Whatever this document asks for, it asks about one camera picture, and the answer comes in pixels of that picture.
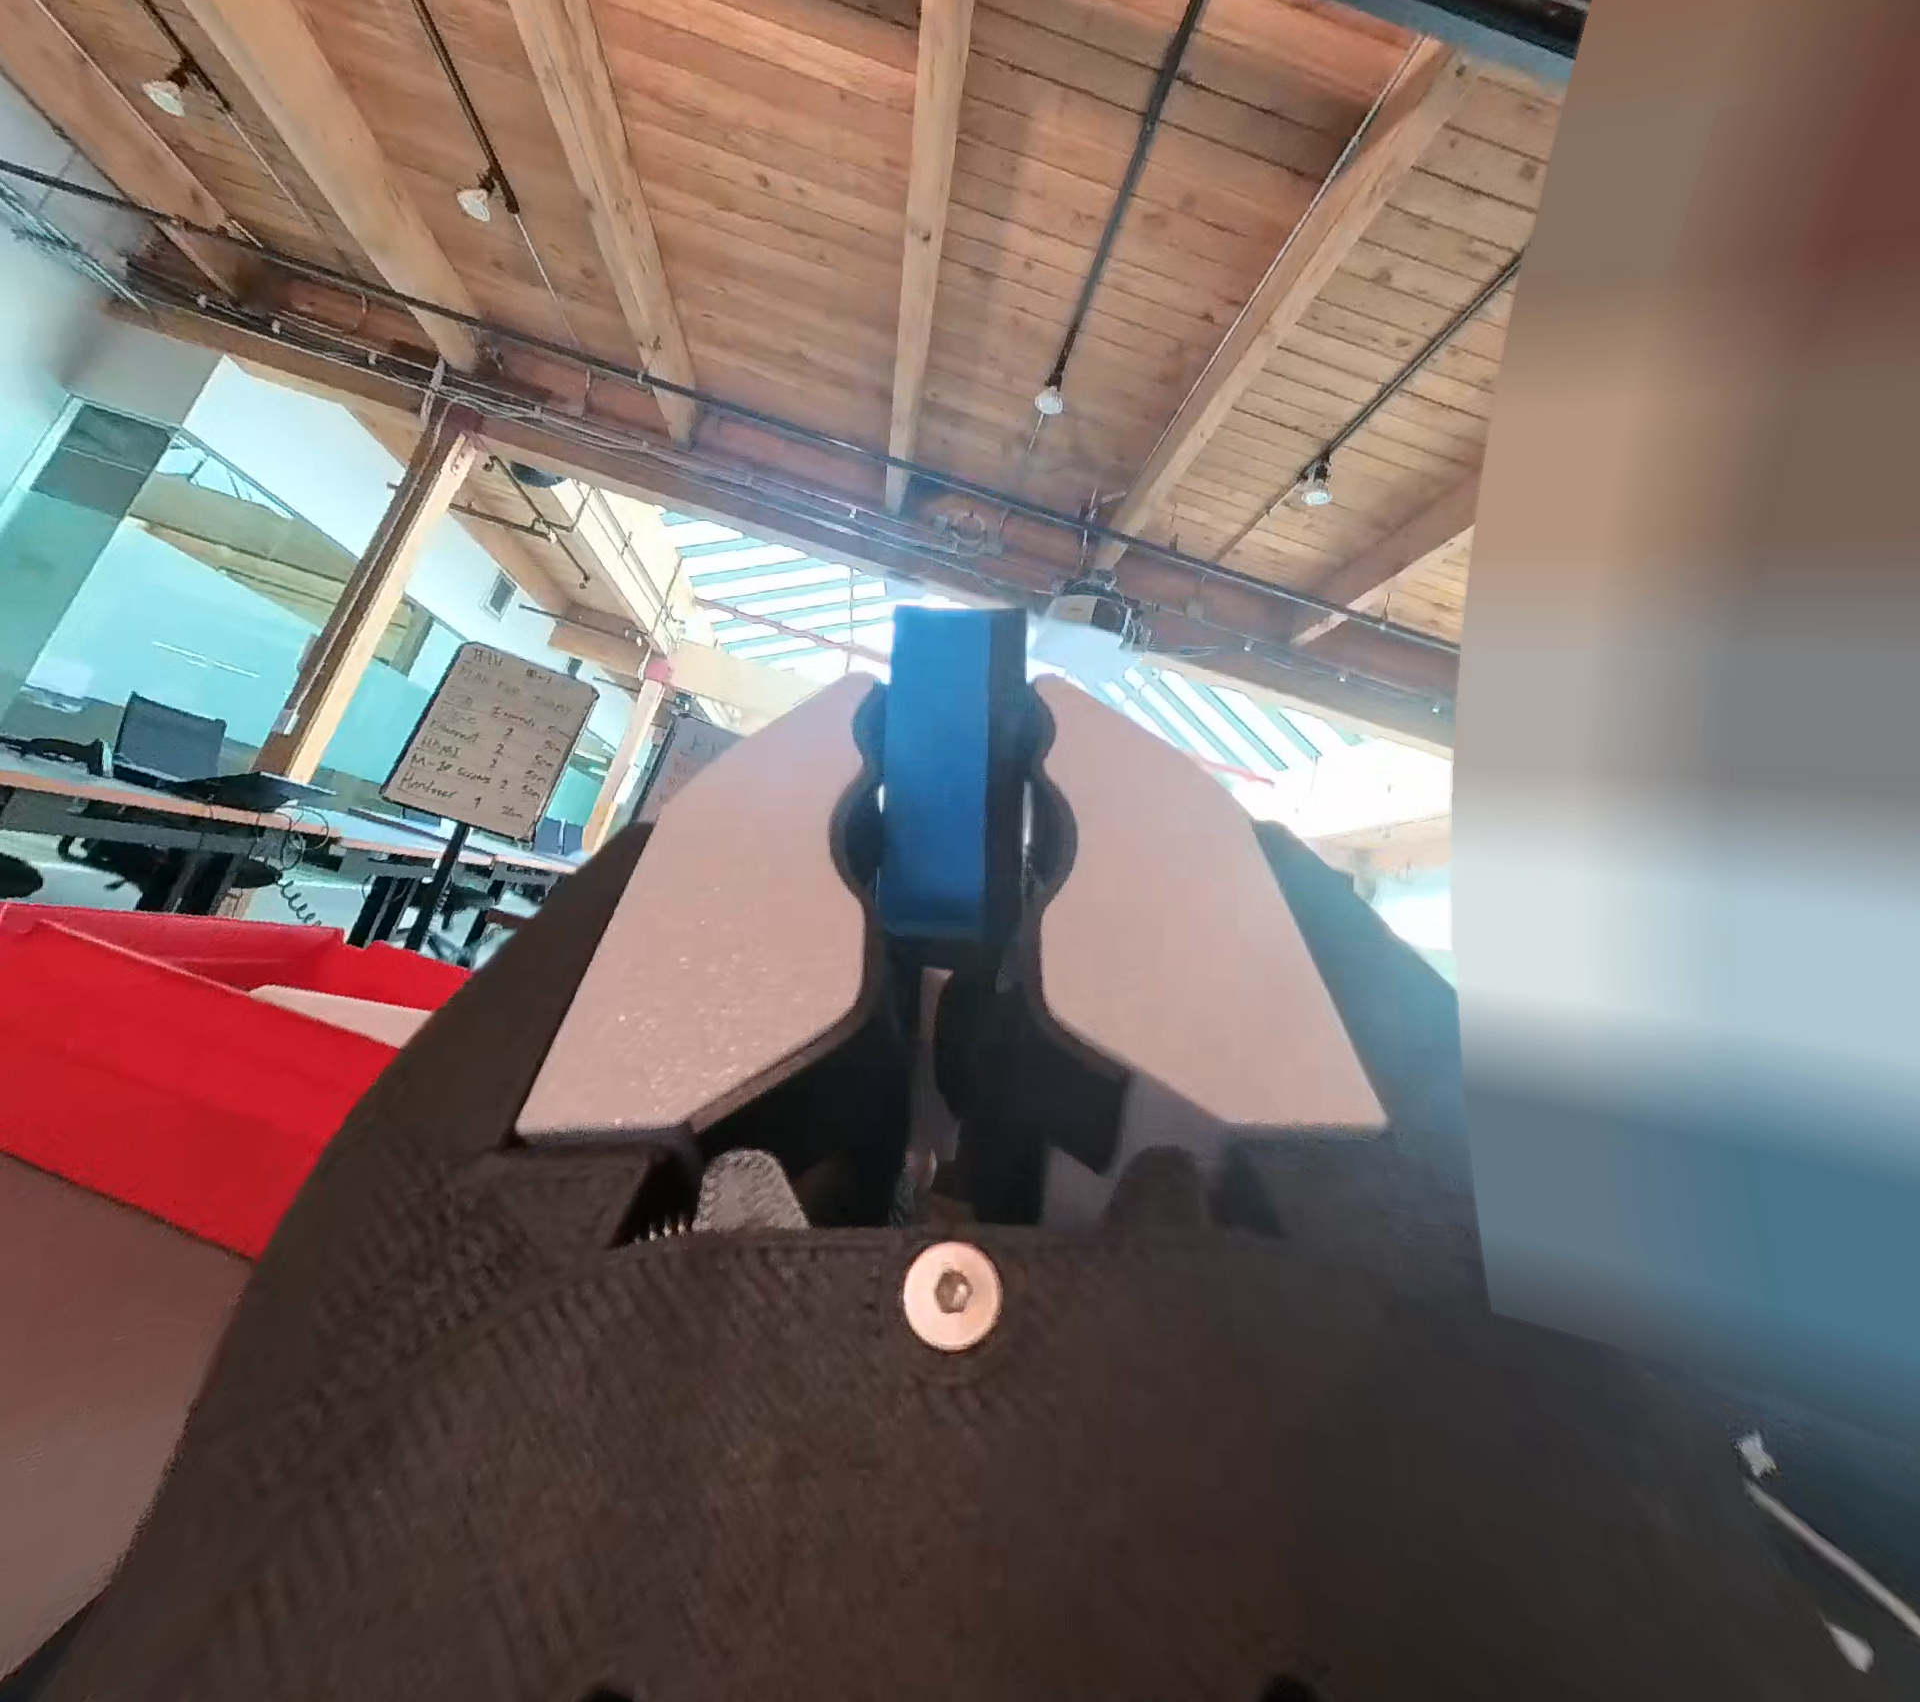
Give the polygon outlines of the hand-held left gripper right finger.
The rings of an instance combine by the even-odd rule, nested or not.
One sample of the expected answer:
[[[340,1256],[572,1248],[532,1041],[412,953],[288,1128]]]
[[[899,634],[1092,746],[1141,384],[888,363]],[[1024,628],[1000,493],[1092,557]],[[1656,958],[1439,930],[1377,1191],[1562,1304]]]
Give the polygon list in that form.
[[[1063,875],[1038,906],[1034,1016],[1092,1102],[1053,1182],[1115,1182],[1154,1151],[1377,1138],[1384,1102],[1253,832],[1194,759],[1059,677],[1038,788]]]

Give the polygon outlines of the black office chair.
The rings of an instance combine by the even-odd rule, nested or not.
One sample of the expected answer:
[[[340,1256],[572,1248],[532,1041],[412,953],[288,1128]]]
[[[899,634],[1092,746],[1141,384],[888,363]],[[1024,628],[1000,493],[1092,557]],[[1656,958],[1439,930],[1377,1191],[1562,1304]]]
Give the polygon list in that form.
[[[108,777],[154,788],[203,782],[222,773],[226,743],[222,718],[132,693],[108,748]]]

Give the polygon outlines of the white ceiling projector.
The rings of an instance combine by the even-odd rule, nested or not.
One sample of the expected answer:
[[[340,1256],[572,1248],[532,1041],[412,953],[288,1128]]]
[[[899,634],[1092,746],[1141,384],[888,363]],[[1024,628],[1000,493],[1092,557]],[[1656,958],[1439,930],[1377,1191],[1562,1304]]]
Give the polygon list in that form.
[[[1063,583],[1048,601],[1042,622],[1049,633],[1096,638],[1123,654],[1140,654],[1150,636],[1140,601],[1117,586],[1109,567],[1096,567]]]

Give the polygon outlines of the white bottle with black cap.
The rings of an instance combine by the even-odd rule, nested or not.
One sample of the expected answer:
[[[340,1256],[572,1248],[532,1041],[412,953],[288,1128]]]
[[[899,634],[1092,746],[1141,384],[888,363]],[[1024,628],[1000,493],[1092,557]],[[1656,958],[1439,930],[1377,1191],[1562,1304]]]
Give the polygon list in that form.
[[[387,1052],[403,1049],[431,1016],[429,1009],[386,1002],[356,995],[330,995],[322,990],[295,988],[285,984],[265,984],[253,988],[249,999],[274,1007],[297,1018],[327,1024],[348,1034],[382,1046]]]

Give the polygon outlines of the wooden office desk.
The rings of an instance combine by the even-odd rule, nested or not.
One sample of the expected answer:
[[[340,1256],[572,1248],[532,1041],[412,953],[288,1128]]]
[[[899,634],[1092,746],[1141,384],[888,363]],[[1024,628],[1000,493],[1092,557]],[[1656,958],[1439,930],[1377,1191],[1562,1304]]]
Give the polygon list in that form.
[[[336,926],[351,946],[406,944],[452,834],[446,824],[333,809],[304,795],[276,809],[215,802],[93,774],[76,750],[2,754],[4,889],[37,903]],[[464,968],[528,921],[581,855],[471,834],[421,954]]]

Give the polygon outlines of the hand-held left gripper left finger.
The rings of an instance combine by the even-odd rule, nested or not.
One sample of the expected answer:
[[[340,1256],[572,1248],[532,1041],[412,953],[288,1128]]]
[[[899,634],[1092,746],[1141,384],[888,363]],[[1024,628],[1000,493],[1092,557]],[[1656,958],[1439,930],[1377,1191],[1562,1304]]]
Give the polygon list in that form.
[[[515,1117],[526,1147],[899,1143],[899,1034],[849,828],[884,684],[848,674],[694,773]]]

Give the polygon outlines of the whiteboard on black stand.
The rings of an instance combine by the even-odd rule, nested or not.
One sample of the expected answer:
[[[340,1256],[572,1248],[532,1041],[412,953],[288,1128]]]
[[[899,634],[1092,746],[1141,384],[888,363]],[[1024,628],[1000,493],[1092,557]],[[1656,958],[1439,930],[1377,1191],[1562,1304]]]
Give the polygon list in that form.
[[[581,678],[464,643],[379,787],[402,811],[449,824],[403,949],[425,942],[474,832],[526,849],[564,778],[597,693]]]
[[[663,726],[636,795],[631,822],[654,824],[659,811],[705,767],[729,753],[741,735],[696,713],[676,713]]]

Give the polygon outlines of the red plastic bin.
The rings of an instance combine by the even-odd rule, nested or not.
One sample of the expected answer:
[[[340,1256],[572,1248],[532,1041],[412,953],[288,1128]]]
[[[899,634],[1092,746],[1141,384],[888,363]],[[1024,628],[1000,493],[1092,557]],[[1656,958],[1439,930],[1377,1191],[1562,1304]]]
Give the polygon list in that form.
[[[249,992],[435,1015],[465,983],[330,926],[7,901],[4,1156],[255,1259],[398,1050]]]

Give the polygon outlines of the blue and black foam block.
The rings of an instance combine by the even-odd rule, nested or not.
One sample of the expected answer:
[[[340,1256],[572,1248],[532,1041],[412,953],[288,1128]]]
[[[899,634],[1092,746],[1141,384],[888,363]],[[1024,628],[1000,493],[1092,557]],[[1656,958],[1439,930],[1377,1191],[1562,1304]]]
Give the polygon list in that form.
[[[943,949],[1012,934],[1030,759],[1025,614],[896,610],[880,737],[886,934]]]

